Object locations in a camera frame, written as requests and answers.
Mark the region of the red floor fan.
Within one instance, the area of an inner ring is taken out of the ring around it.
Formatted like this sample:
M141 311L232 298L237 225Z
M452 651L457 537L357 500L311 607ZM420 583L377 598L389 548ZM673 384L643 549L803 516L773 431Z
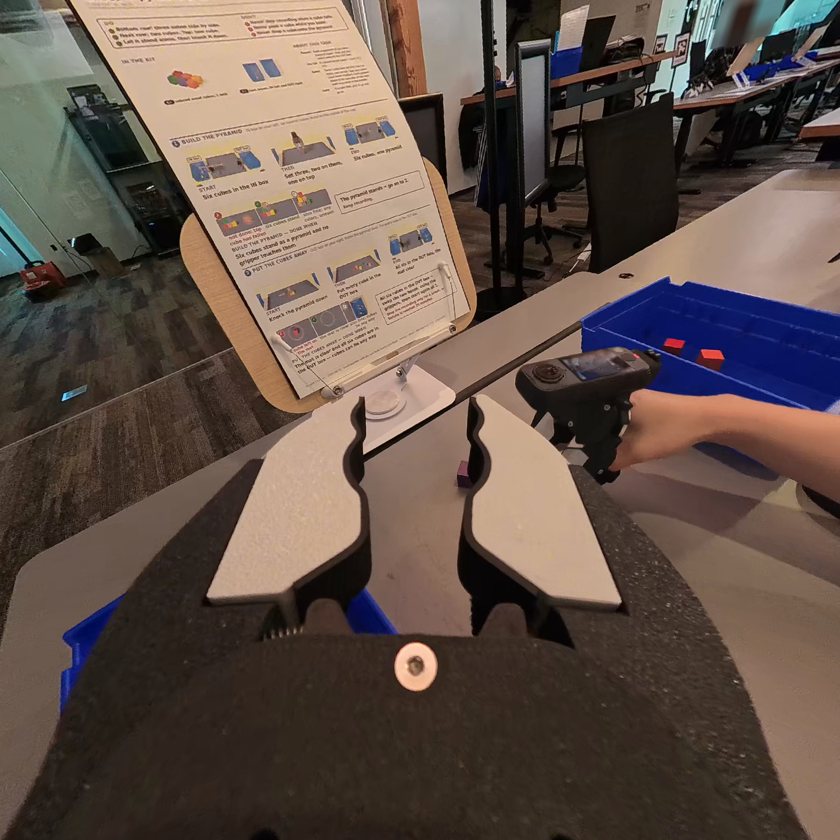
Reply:
M28 261L18 274L23 283L21 291L29 301L52 297L67 286L67 278L51 261Z

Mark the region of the black laptop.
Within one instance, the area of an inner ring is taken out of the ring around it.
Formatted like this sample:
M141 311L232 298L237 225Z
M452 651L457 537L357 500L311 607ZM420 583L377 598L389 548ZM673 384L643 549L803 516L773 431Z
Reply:
M615 20L615 15L589 17L586 20L579 72L593 70L602 65L606 45L612 33Z

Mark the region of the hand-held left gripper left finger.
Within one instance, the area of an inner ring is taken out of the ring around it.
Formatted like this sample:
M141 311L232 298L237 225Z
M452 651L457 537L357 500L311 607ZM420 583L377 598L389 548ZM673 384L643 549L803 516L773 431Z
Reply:
M284 627L346 627L371 576L364 399L344 396L266 452L206 592L213 605L270 603Z

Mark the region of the printed instruction sheet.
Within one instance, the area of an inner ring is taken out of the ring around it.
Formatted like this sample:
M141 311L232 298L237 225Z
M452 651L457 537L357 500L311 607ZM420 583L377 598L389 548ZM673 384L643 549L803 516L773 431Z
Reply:
M298 397L469 315L426 163L343 2L71 2Z

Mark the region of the black computer monitor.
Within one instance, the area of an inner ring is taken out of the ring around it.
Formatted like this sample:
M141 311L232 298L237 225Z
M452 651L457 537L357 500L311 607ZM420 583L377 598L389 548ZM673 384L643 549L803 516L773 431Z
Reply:
M448 185L445 138L445 98L440 91L399 98L397 103L406 118L417 147Z
M524 209L549 182L550 172L550 60L549 39L516 45L518 189Z

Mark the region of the person's right forearm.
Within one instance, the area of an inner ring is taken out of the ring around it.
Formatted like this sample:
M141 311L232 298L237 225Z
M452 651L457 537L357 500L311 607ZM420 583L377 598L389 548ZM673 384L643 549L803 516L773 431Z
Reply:
M701 398L707 441L837 500L839 416L735 395Z

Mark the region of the blue plastic storage bin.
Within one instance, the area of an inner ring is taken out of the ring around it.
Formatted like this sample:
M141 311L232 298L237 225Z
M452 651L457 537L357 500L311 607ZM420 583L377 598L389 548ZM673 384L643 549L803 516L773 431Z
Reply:
M643 390L683 396L733 395L838 415L838 315L687 282L657 280L583 320L583 350L662 351L686 341L680 358L664 353ZM694 364L720 350L720 372Z
M70 649L71 665L60 675L59 713L63 713L82 667L123 597L115 598L63 634L62 641ZM397 635L396 627L367 590L353 598L346 616L356 634Z
M796 56L785 56L782 59L747 66L746 69L741 72L741 76L751 85L758 84L773 79L779 75L809 69L816 63L816 58L817 53L814 50L805 53L799 58Z

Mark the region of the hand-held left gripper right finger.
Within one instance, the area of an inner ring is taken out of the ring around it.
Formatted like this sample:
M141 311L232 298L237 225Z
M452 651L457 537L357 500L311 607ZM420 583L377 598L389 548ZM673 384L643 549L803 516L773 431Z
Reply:
M622 597L561 452L487 395L469 400L467 437L469 551L547 606L617 611Z

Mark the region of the wooden top desk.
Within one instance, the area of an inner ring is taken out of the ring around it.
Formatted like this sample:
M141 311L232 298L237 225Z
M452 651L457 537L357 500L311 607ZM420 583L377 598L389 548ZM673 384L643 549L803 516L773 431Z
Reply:
M648 89L653 84L660 64L669 63L675 56L675 50L641 56L551 80L549 106L552 116L549 118L549 127L553 130L557 125L553 116L556 112L571 113L569 118L561 118L561 126L576 124L582 120L584 105L590 102L615 98L628 92L633 99L637 91ZM497 84L496 98L500 111L512 109L516 104L515 80L513 71L508 79ZM480 133L484 123L484 93L462 98L460 105L461 119L476 133Z

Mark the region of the person's right hand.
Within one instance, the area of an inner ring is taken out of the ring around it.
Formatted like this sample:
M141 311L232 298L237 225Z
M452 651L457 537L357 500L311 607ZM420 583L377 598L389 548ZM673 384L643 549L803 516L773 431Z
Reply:
M651 390L631 394L630 422L610 470L618 473L709 440L716 430L717 401Z

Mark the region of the black metal shelf rack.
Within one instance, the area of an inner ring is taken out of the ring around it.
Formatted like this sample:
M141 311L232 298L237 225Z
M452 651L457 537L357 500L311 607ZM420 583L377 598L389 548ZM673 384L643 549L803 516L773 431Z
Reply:
M190 213L167 163L152 160L126 116L128 105L111 102L98 85L69 87L65 114L98 163L155 256L180 249Z

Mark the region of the wooden support post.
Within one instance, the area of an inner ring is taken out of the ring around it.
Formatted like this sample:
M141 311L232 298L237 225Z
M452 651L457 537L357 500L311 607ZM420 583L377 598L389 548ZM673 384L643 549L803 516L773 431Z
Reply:
M385 1L399 98L427 94L427 73L417 1Z

